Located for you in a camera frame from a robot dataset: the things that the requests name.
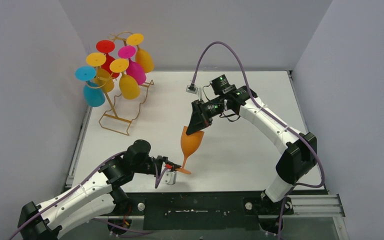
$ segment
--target screw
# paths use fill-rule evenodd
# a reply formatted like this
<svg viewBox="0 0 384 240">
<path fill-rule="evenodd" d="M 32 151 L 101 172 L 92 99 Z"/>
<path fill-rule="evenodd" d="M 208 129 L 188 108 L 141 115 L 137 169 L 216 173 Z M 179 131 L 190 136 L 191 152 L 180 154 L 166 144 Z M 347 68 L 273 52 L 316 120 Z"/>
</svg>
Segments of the screw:
<svg viewBox="0 0 384 240">
<path fill-rule="evenodd" d="M 143 211 L 145 210 L 145 204 L 143 202 L 140 202 L 138 205 L 137 205 L 137 210 L 139 211 Z"/>
<path fill-rule="evenodd" d="M 250 202 L 247 202 L 247 203 L 245 203 L 245 208 L 246 208 L 247 210 L 252 210 L 252 209 L 253 209 L 253 204 L 250 203 Z"/>
</svg>

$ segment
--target gold wire rack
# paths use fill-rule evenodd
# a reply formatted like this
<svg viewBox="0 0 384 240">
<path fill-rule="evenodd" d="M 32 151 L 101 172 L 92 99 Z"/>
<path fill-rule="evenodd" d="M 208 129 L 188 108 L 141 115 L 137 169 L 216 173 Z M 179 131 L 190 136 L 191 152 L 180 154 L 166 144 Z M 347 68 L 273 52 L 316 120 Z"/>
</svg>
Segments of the gold wire rack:
<svg viewBox="0 0 384 240">
<path fill-rule="evenodd" d="M 132 35 L 133 33 L 132 33 L 132 32 L 129 32 L 129 31 L 123 31 L 123 32 L 120 32 L 119 34 L 110 34 L 110 35 L 108 36 L 108 39 L 111 40 L 112 42 L 115 42 L 116 40 L 121 40 L 121 41 L 123 41 L 124 46 L 127 46 L 127 42 L 126 42 L 127 39 L 126 39 L 126 38 L 122 38 L 122 37 L 120 37 L 120 35 L 122 35 L 122 34 L 130 34 L 130 35 Z M 91 87 L 91 88 L 102 88 L 102 87 L 104 87 L 104 85 L 107 84 L 109 81 L 113 81 L 113 80 L 117 80 L 117 79 L 114 78 L 114 77 L 111 77 L 111 76 L 110 76 L 110 78 L 103 79 L 103 80 L 105 81 L 105 83 L 102 84 L 101 86 L 98 86 L 98 87 L 92 87 L 92 86 L 89 86 L 89 87 Z M 108 93 L 107 93 L 106 91 L 103 91 L 104 94 L 105 94 L 106 99 L 108 100 L 108 103 L 109 103 L 109 106 L 111 107 L 111 109 L 106 110 L 106 111 L 102 114 L 102 116 L 100 117 L 100 119 L 99 119 L 98 122 L 99 122 L 99 125 L 101 126 L 101 128 L 106 129 L 106 130 L 113 131 L 113 132 L 115 132 L 115 133 L 119 133 L 119 134 L 123 134 L 123 135 L 130 136 L 130 134 L 129 134 L 129 128 L 130 128 L 130 126 L 132 125 L 133 121 L 138 119 L 139 114 L 141 113 L 141 106 L 142 106 L 142 105 L 147 101 L 147 99 L 148 99 L 148 90 L 149 90 L 149 88 L 150 88 L 151 85 L 154 85 L 154 81 L 153 81 L 153 80 L 151 80 L 150 82 L 145 82 L 144 84 L 140 85 L 141 87 L 146 88 L 146 95 L 145 95 L 145 99 L 144 99 L 142 102 L 139 103 L 139 110 L 137 111 L 137 115 L 136 115 L 136 117 L 133 118 L 133 119 L 125 119 L 125 118 L 119 117 L 119 115 L 117 114 L 117 111 L 116 111 L 116 99 L 119 98 L 119 97 L 121 97 L 121 95 L 122 95 L 121 93 L 120 93 L 119 95 L 115 95 L 115 96 L 114 96 L 114 100 L 111 101 L 111 98 L 110 98 L 110 96 L 108 96 Z M 128 123 L 128 126 L 127 126 L 126 131 L 125 131 L 125 132 L 122 132 L 122 131 L 118 131 L 118 130 L 109 128 L 109 127 L 107 127 L 107 126 L 104 126 L 104 125 L 102 124 L 102 122 L 101 122 L 101 121 L 103 120 L 104 117 L 111 118 L 111 119 L 115 119 L 115 120 L 118 120 L 118 121 L 121 121 L 121 122 L 124 122 L 124 123 Z"/>
</svg>

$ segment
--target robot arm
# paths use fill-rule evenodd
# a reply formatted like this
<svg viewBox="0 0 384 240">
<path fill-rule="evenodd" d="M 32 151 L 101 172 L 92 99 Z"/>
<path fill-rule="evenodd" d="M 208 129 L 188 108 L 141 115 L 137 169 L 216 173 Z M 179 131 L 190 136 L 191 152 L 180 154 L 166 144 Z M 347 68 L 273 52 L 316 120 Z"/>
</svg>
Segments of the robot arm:
<svg viewBox="0 0 384 240">
<path fill-rule="evenodd" d="M 19 228 L 40 214 L 20 230 L 23 239 L 56 240 L 97 216 L 128 209 L 129 198 L 121 186 L 130 182 L 135 173 L 161 173 L 163 163 L 171 166 L 170 171 L 180 168 L 167 157 L 150 157 L 150 150 L 151 145 L 147 141 L 137 140 L 126 152 L 109 159 L 73 193 L 70 194 L 69 190 L 40 204 L 27 203 L 21 210 Z M 173 181 L 168 182 L 174 184 L 176 172 L 170 176 Z"/>
<path fill-rule="evenodd" d="M 209 127 L 213 117 L 223 114 L 226 110 L 232 110 L 236 115 L 251 122 L 282 154 L 276 165 L 277 176 L 262 194 L 273 203 L 279 202 L 292 186 L 316 165 L 316 160 L 298 137 L 254 104 L 246 86 L 236 88 L 235 85 L 230 85 L 225 75 L 210 81 L 210 85 L 217 97 L 207 102 L 202 100 L 192 102 L 192 115 L 186 134 L 190 135 Z M 255 92 L 251 90 L 251 94 L 260 106 L 277 117 Z M 312 133 L 304 135 L 292 129 L 299 133 L 314 150 L 316 149 L 317 139 Z"/>
</svg>

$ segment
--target plastic wine glass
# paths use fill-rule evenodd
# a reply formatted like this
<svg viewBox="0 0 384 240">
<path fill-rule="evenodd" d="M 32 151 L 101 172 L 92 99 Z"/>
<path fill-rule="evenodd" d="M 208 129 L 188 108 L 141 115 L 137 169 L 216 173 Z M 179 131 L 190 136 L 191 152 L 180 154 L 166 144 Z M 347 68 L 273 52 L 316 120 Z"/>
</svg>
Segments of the plastic wine glass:
<svg viewBox="0 0 384 240">
<path fill-rule="evenodd" d="M 204 132 L 197 131 L 195 133 L 192 133 L 191 135 L 186 135 L 187 129 L 188 129 L 187 126 L 183 127 L 183 132 L 181 133 L 181 138 L 180 138 L 180 147 L 184 156 L 183 164 L 181 168 L 177 168 L 176 171 L 184 174 L 191 174 L 190 171 L 185 169 L 186 160 L 189 158 L 189 156 L 195 153 L 195 151 L 200 147 L 204 137 Z"/>
<path fill-rule="evenodd" d="M 96 70 L 96 78 L 93 80 L 98 86 L 102 86 L 104 93 L 109 93 L 114 89 L 114 82 L 111 74 L 103 68 Z"/>
<path fill-rule="evenodd" d="M 139 63 L 132 61 L 131 58 L 128 59 L 128 68 L 126 69 L 126 74 L 132 76 L 138 85 L 142 85 L 147 80 L 145 71 Z"/>
<path fill-rule="evenodd" d="M 105 103 L 104 92 L 96 83 L 88 81 L 88 85 L 84 85 L 83 95 L 86 103 L 91 107 L 99 107 Z"/>
<path fill-rule="evenodd" d="M 143 71 L 147 74 L 154 70 L 154 62 L 152 60 L 151 55 L 143 50 L 137 45 L 136 57 L 134 59 L 140 66 L 142 66 Z"/>
<path fill-rule="evenodd" d="M 110 55 L 106 55 L 106 61 L 104 64 L 102 64 L 100 67 L 104 70 L 106 70 L 113 78 L 118 78 L 120 76 L 120 73 L 119 72 L 113 72 L 111 71 L 110 69 L 110 65 L 111 63 L 116 60 L 114 57 L 110 56 Z"/>
<path fill-rule="evenodd" d="M 125 99 L 135 99 L 141 94 L 141 89 L 139 88 L 136 80 L 130 76 L 121 72 L 120 81 L 118 83 L 120 87 L 121 94 Z"/>
</svg>

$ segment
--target white wall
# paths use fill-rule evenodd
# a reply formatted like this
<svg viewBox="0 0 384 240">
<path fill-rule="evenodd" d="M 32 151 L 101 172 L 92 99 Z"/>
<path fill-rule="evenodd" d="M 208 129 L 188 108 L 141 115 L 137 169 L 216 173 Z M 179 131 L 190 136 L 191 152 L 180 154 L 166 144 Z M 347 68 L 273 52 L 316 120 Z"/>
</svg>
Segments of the white wall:
<svg viewBox="0 0 384 240">
<path fill-rule="evenodd" d="M 225 41 L 248 69 L 291 70 L 332 0 L 60 0 L 86 49 L 122 31 L 142 33 L 158 70 L 192 70 Z M 201 67 L 237 70 L 215 46 Z"/>
<path fill-rule="evenodd" d="M 384 0 L 334 0 L 292 76 L 350 238 L 384 239 Z"/>
<path fill-rule="evenodd" d="M 85 56 L 57 0 L 0 0 L 0 240 L 24 204 L 62 190 L 86 109 L 74 78 Z"/>
</svg>

